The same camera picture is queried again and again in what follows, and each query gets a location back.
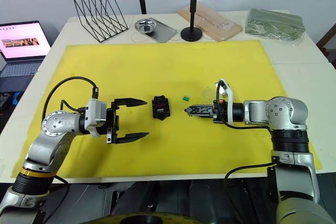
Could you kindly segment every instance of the metal tray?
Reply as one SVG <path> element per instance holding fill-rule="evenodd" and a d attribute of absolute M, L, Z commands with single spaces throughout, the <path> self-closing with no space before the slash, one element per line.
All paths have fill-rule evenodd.
<path fill-rule="evenodd" d="M 138 22 L 136 22 L 134 25 L 135 29 L 141 34 L 143 34 L 144 36 L 147 36 L 156 42 L 165 43 L 176 35 L 177 31 L 174 28 L 171 28 L 170 26 L 167 26 L 164 23 L 161 23 L 160 21 L 154 18 L 148 18 L 148 19 L 151 19 L 156 23 L 155 30 L 149 34 L 144 34 L 138 29 L 138 26 L 137 26 Z"/>

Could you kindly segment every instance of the wrapped package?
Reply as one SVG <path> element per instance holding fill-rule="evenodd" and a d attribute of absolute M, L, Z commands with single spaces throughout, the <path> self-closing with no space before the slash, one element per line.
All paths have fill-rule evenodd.
<path fill-rule="evenodd" d="M 179 15 L 190 22 L 190 7 L 181 8 Z M 215 12 L 211 8 L 197 2 L 195 13 L 195 27 L 200 28 L 215 41 L 227 40 L 242 31 L 242 27 L 228 18 Z"/>
<path fill-rule="evenodd" d="M 300 41 L 305 27 L 300 16 L 252 8 L 245 33 L 285 41 Z"/>

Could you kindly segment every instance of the white table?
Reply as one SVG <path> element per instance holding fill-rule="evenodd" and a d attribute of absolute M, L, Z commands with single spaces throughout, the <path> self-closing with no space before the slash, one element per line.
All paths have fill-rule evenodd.
<path fill-rule="evenodd" d="M 245 26 L 247 12 L 223 12 L 227 18 Z M 108 40 L 105 44 L 155 43 L 140 35 L 134 23 L 145 17 L 153 17 L 177 30 L 188 26 L 188 22 L 177 14 L 125 15 L 129 30 Z M 184 42 L 177 34 L 169 42 Z M 258 37 L 244 32 L 231 40 L 253 40 Z M 212 41 L 204 35 L 201 41 Z M 318 173 L 336 172 L 336 71 L 315 46 L 307 34 L 297 45 L 271 39 L 260 38 L 288 95 L 303 100 L 309 108 L 307 125 L 311 141 L 318 153 L 323 169 Z M 49 54 L 39 67 L 20 103 L 14 110 L 0 135 L 0 183 L 12 183 L 10 178 L 26 140 L 28 128 L 48 82 L 61 59 L 66 45 L 98 44 L 81 26 L 77 17 L 68 19 Z M 70 183 L 99 183 L 135 180 L 223 178 L 225 174 L 169 175 L 121 178 L 71 178 Z M 235 174 L 233 177 L 257 177 L 265 174 Z"/>

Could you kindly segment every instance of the laptop screen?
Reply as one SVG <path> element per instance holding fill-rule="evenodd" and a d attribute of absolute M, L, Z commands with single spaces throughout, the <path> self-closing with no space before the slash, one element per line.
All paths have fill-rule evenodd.
<path fill-rule="evenodd" d="M 49 50 L 38 21 L 0 25 L 0 53 L 6 60 L 41 58 Z"/>

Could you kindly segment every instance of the black wire file holder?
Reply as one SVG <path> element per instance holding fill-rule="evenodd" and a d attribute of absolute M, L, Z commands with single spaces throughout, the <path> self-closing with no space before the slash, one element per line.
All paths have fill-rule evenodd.
<path fill-rule="evenodd" d="M 81 25 L 100 43 L 128 26 L 116 0 L 73 0 Z"/>

